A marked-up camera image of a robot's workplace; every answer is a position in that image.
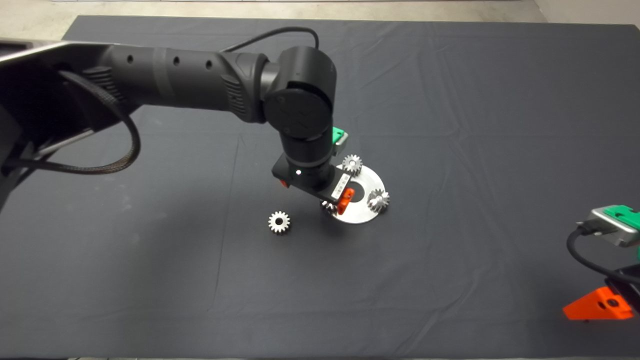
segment green clip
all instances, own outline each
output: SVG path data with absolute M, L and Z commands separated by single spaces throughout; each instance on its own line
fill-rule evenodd
M 615 205 L 604 209 L 604 213 L 617 221 L 640 230 L 640 213 L 625 205 Z
M 332 143 L 337 143 L 338 140 L 340 140 L 340 138 L 342 138 L 342 135 L 344 135 L 344 130 L 339 129 L 337 127 L 333 127 L 333 142 Z

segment silver gear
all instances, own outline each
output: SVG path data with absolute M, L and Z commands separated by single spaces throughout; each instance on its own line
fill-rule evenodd
M 289 230 L 291 219 L 284 211 L 276 211 L 269 217 L 269 229 L 274 234 L 282 235 Z
M 384 189 L 375 189 L 369 194 L 367 205 L 371 211 L 381 213 L 389 206 L 390 200 L 391 196 Z
M 362 170 L 362 158 L 355 154 L 345 156 L 342 160 L 342 169 L 352 176 L 357 176 Z
M 336 205 L 333 205 L 331 202 L 326 200 L 322 201 L 320 206 L 322 206 L 322 208 L 329 214 L 335 214 L 338 211 Z

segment white disc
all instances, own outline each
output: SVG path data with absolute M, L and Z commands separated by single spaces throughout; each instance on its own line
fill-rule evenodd
M 357 176 L 352 177 L 351 181 L 362 186 L 362 189 L 364 190 L 362 199 L 357 202 L 351 201 L 342 215 L 332 213 L 331 216 L 341 222 L 347 222 L 349 224 L 362 224 L 373 220 L 373 218 L 378 216 L 379 213 L 369 209 L 369 206 L 367 205 L 367 196 L 375 189 L 385 189 L 382 179 L 380 179 L 380 176 L 378 176 L 375 171 L 362 165 L 360 173 Z

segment orange plastic part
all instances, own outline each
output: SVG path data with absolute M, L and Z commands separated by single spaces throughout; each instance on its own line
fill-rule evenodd
M 351 198 L 353 198 L 353 194 L 355 193 L 356 191 L 352 188 L 344 189 L 344 193 L 342 193 L 342 197 L 338 201 L 338 214 L 344 214 L 344 211 L 347 210 L 347 205 L 349 205 L 349 203 L 351 202 Z
M 634 317 L 631 307 L 608 286 L 603 286 L 563 308 L 569 320 L 624 320 Z

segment white label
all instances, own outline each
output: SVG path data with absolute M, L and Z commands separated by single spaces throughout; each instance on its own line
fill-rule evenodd
M 351 179 L 351 176 L 349 176 L 349 174 L 343 174 L 342 176 L 340 176 L 340 181 L 338 181 L 338 185 L 336 185 L 335 189 L 333 189 L 331 197 L 338 200 L 340 198 L 340 195 L 342 195 L 344 188 L 347 186 L 349 179 Z

